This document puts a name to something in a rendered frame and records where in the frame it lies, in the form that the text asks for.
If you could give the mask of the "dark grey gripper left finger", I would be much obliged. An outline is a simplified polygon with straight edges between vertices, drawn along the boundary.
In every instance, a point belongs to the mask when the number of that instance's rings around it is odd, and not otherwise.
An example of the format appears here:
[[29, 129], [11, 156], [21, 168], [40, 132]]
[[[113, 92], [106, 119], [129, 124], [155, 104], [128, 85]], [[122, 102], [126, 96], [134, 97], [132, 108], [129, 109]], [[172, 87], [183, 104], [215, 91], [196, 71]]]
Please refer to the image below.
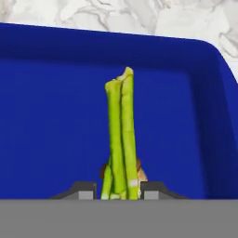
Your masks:
[[52, 199], [96, 200], [97, 183], [93, 181], [76, 181], [68, 191], [52, 196]]

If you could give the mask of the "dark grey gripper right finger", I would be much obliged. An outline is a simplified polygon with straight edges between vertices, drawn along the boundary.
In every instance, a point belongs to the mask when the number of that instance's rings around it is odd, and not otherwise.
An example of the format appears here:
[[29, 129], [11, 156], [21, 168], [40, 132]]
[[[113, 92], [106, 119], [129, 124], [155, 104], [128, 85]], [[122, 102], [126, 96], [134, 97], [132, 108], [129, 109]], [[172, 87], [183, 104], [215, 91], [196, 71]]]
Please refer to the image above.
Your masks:
[[185, 196], [170, 191], [161, 181], [143, 181], [140, 189], [142, 200], [185, 199]]

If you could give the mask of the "green asparagus bundle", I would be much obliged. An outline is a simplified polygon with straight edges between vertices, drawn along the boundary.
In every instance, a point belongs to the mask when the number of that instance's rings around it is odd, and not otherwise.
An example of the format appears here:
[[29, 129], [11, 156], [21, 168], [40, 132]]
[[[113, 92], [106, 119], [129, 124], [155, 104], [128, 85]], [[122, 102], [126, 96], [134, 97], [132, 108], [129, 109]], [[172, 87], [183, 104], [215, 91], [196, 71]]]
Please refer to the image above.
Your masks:
[[101, 200], [138, 199], [138, 172], [134, 128], [134, 72], [105, 84], [108, 101], [110, 156], [104, 170]]

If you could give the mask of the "brown mushroom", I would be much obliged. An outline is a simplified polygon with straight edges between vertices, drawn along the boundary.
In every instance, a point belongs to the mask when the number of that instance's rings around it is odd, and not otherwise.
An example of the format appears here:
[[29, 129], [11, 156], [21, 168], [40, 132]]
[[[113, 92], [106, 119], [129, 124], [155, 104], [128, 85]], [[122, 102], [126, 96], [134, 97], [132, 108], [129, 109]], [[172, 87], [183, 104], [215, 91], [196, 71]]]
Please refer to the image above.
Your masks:
[[[104, 178], [104, 171], [105, 171], [106, 166], [107, 166], [107, 165], [104, 164], [104, 165], [102, 166], [102, 168], [100, 169], [99, 177], [100, 177], [101, 179]], [[140, 161], [139, 158], [137, 158], [137, 171], [138, 171], [138, 179], [139, 179], [139, 181], [147, 181], [147, 180], [148, 180], [148, 178], [147, 178], [147, 176], [146, 176], [144, 170], [143, 170], [142, 167], [141, 167], [141, 161]]]

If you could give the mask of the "blue tray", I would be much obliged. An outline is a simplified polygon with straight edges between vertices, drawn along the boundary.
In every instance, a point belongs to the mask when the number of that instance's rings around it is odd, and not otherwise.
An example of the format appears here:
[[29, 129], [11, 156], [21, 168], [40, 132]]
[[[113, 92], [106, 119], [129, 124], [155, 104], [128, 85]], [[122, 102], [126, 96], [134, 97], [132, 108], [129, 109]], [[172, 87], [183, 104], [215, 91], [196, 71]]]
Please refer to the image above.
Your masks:
[[97, 183], [105, 84], [134, 72], [136, 156], [186, 199], [238, 199], [238, 83], [201, 40], [0, 23], [0, 199]]

